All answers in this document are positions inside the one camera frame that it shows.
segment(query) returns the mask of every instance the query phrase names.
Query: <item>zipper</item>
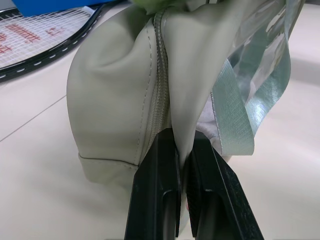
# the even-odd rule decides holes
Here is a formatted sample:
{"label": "zipper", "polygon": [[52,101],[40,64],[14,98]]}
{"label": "zipper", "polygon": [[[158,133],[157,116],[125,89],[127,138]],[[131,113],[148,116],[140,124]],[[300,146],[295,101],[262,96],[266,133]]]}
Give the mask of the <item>zipper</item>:
{"label": "zipper", "polygon": [[168,127],[170,109],[168,56],[161,30],[161,22],[165,11],[166,10],[164,9],[157,12],[153,19],[157,51],[157,73],[147,123],[147,133],[149,133],[149,136],[146,138],[147,145],[145,145],[145,147],[147,147],[144,149],[144,154],[141,156],[141,159],[145,157],[145,154],[150,149],[156,135]]}

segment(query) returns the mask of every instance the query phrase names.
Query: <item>white floor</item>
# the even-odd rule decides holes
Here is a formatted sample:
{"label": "white floor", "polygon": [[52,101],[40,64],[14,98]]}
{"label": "white floor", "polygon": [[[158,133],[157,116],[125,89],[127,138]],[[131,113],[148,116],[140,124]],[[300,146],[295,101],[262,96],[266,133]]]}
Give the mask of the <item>white floor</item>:
{"label": "white floor", "polygon": [[[266,240],[320,240],[319,23],[320,6],[305,5],[289,41],[289,86],[254,155],[229,162]],[[65,98],[74,55],[0,85],[1,240],[104,240],[125,224],[78,160]],[[191,240],[190,230],[180,239]]]}

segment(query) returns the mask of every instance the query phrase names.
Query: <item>bag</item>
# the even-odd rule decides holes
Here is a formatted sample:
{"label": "bag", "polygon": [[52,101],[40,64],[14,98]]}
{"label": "bag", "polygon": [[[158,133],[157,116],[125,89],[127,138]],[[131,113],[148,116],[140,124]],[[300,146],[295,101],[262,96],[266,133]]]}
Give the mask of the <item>bag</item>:
{"label": "bag", "polygon": [[172,127],[181,170],[196,129],[223,156],[251,155],[290,78],[288,38],[302,0],[194,3],[150,15],[128,7],[88,36],[69,71],[79,158],[86,177],[127,206],[117,209],[120,236],[135,171],[157,133]]}

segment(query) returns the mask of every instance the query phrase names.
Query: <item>blue object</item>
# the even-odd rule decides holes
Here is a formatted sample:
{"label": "blue object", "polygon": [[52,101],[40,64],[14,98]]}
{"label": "blue object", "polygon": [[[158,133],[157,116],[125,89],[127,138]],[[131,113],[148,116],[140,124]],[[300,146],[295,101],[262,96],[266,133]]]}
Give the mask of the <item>blue object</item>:
{"label": "blue object", "polygon": [[13,0],[25,17],[111,2],[113,0]]}

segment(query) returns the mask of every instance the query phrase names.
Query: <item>mint green ribbon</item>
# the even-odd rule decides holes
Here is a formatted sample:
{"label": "mint green ribbon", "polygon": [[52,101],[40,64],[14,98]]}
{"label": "mint green ribbon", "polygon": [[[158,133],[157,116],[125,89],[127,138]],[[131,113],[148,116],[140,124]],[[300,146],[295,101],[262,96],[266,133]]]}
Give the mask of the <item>mint green ribbon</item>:
{"label": "mint green ribbon", "polygon": [[252,155],[255,148],[254,136],[270,109],[284,93],[290,79],[291,61],[288,47],[289,33],[297,18],[302,1],[287,0],[284,20],[284,51],[270,76],[262,83],[247,102],[250,81],[241,80],[245,75],[252,79],[261,62],[268,44],[266,26],[253,36],[253,43],[259,43],[247,51],[240,66],[238,77],[228,60],[212,88],[211,100],[221,143],[221,154]]}

